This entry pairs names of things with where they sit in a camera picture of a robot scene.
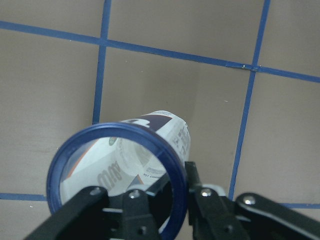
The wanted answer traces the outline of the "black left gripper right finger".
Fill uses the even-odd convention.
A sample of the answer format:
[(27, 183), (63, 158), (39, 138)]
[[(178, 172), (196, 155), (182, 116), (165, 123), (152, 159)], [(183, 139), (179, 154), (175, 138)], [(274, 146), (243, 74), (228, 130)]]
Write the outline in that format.
[(318, 240), (320, 223), (259, 194), (236, 200), (220, 186), (202, 184), (195, 162), (185, 162), (188, 221), (195, 240)]

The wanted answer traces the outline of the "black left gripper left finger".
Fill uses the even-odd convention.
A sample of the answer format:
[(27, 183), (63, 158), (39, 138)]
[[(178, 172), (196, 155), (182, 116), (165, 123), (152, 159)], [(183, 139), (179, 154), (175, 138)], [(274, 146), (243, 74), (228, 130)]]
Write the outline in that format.
[(27, 240), (158, 240), (147, 195), (138, 189), (110, 197), (89, 186), (26, 236)]

